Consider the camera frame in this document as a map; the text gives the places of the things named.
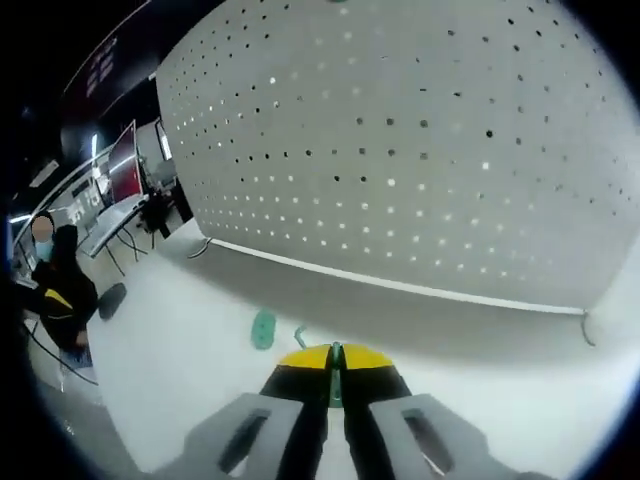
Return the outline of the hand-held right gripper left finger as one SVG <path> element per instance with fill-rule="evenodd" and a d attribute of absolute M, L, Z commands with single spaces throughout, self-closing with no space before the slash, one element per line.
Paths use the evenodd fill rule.
<path fill-rule="evenodd" d="M 196 425 L 155 479 L 314 479 L 327 439 L 332 346 L 286 355 L 258 393 Z"/>

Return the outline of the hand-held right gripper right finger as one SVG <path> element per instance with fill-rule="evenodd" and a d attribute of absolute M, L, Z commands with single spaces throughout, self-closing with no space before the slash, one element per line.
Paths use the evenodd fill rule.
<path fill-rule="evenodd" d="M 486 436 L 427 394 L 414 394 L 391 359 L 340 347 L 345 437 L 361 479 L 504 479 Z"/>

